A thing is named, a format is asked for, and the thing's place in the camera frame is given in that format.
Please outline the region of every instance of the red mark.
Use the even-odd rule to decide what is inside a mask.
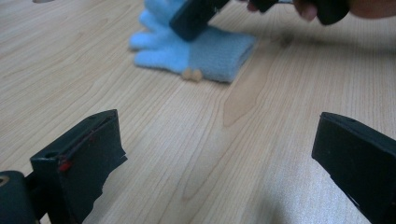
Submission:
[[[59,166],[59,170],[61,172],[65,172],[68,169],[70,169],[70,167],[72,166],[72,162],[71,161],[64,161],[60,166]]]

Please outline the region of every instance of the wood grain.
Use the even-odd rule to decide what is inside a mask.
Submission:
[[[310,153],[323,111],[396,138],[395,19],[322,27],[232,2],[212,24],[255,35],[252,57],[231,85],[197,84],[133,65],[142,9],[0,2],[1,170],[29,174],[37,151],[115,108],[129,160],[85,223],[368,223]]]

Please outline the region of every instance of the glove finger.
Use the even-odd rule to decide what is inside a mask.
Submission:
[[[145,7],[159,21],[168,23],[183,3],[183,0],[145,0]]]
[[[142,25],[146,26],[152,32],[159,32],[164,28],[163,24],[159,22],[157,18],[155,18],[155,16],[147,10],[144,10],[140,14],[139,21]]]
[[[129,39],[131,49],[157,49],[160,41],[151,33],[136,33]]]
[[[180,74],[187,68],[187,64],[174,63],[173,58],[165,51],[144,50],[136,54],[134,63],[142,67],[161,68]]]

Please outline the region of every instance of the glove cuff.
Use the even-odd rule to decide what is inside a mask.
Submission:
[[[255,38],[208,27],[191,42],[189,66],[199,69],[204,78],[232,82],[250,56]]]

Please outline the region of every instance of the small tan object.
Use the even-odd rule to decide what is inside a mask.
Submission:
[[[191,70],[190,68],[187,68],[184,70],[184,72],[181,74],[181,78],[184,80],[190,80],[194,82],[200,82],[203,78],[202,72],[200,70]]]

